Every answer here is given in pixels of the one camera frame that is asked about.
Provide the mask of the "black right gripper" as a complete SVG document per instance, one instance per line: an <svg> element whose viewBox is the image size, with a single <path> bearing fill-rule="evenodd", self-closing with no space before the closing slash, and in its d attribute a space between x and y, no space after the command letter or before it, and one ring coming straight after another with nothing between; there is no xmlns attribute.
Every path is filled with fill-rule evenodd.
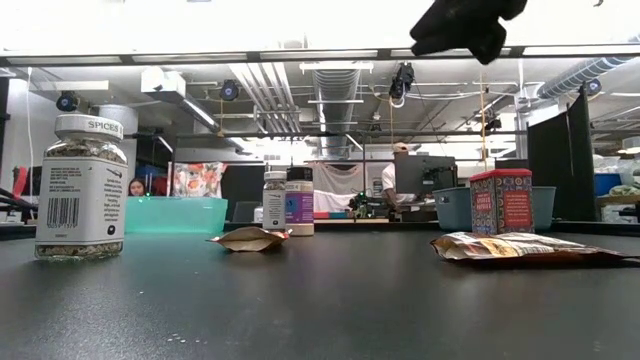
<svg viewBox="0 0 640 360"><path fill-rule="evenodd" d="M520 15L527 0L443 0L433 4L434 18L419 21L410 31L414 55L427 55L467 48L473 19L512 20ZM472 42L472 54L481 64L496 60L506 40L498 22L482 29Z"/></svg>

